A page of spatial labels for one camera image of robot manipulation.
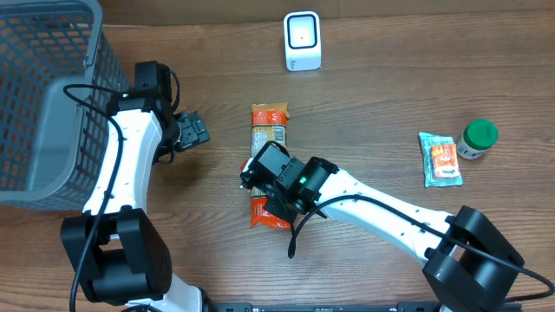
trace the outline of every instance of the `wire mesh basket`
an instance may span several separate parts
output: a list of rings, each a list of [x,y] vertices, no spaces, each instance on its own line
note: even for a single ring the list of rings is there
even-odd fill
[[[87,83],[122,91],[129,81],[90,0],[0,0],[0,202],[80,210],[101,170],[108,124],[62,91]],[[101,109],[110,94],[72,89]]]

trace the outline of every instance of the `small snack packet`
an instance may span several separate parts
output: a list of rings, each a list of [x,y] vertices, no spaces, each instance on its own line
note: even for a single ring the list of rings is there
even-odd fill
[[[456,145],[452,137],[420,133],[424,158],[424,186],[462,185]]]
[[[262,146],[269,140],[285,146],[287,120],[287,102],[275,104],[253,104],[251,130],[251,157],[256,156]],[[278,218],[264,209],[268,202],[266,194],[252,188],[251,191],[251,228],[255,224],[264,224],[276,229],[290,229],[289,222]]]

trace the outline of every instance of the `wooden table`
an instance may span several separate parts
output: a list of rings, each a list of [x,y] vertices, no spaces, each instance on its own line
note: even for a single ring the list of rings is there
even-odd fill
[[[215,301],[377,304],[433,300],[419,265],[352,225],[314,218],[287,258],[288,231],[249,229],[238,168],[252,103],[288,101],[290,152],[325,157],[410,203],[483,211],[526,266],[555,280],[555,12],[323,21],[323,67],[284,68],[281,23],[106,29],[123,67],[158,60],[180,78],[181,106],[212,140],[156,165],[148,214],[173,270]],[[457,136],[476,118],[495,148],[460,161],[462,187],[423,187],[420,131]],[[0,210],[0,310],[67,310],[73,270],[60,243],[78,212]],[[542,291],[519,277],[511,295]],[[80,311],[118,311],[79,295]],[[526,311],[554,310],[552,299]]]

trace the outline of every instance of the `green jar lid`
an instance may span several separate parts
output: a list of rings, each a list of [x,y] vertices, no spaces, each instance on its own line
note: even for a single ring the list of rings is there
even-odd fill
[[[492,147],[499,136],[497,127],[490,120],[475,120],[467,126],[463,133],[468,146],[478,151],[485,151]]]

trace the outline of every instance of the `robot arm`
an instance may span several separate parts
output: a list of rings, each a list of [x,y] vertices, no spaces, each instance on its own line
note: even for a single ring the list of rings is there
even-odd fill
[[[202,309],[200,290],[173,274],[169,249],[146,214],[152,165],[168,153],[171,162],[176,152],[210,139],[199,113],[173,114],[179,103],[171,103],[170,72],[157,62],[137,63],[136,87],[112,96],[106,114],[121,129],[123,148],[110,200],[100,214],[120,142],[112,123],[100,176],[83,214],[63,220],[62,242],[74,270],[85,255],[78,282],[91,302],[144,304],[165,311]],[[91,230],[96,222],[98,227]],[[91,244],[86,243],[89,237]],[[122,248],[102,250],[111,239],[119,239]]]
[[[322,217],[360,226],[407,252],[424,266],[422,273],[435,295],[453,311],[493,312],[504,304],[519,272],[493,257],[524,266],[519,253],[480,212],[463,206],[453,216],[407,204],[325,159],[313,157],[304,164],[276,142],[266,143],[240,177],[244,188],[257,187],[268,195],[267,211],[291,224],[297,214],[311,216],[319,209]],[[345,195],[352,198],[341,200]],[[453,242],[469,242],[470,248],[491,257],[465,250],[456,260],[451,257]]]
[[[343,169],[331,174],[323,183],[319,192],[322,195],[315,202],[315,205],[345,194],[360,194],[394,207],[396,210],[426,223],[442,233],[446,233],[449,229],[449,224],[445,220],[451,214],[405,203],[398,198],[363,184]],[[427,231],[422,231],[394,213],[369,202],[344,200],[325,206],[321,212],[332,220],[345,221],[375,233],[378,237],[408,253],[422,266],[428,262],[425,257],[426,249],[437,248],[441,241],[439,237]]]

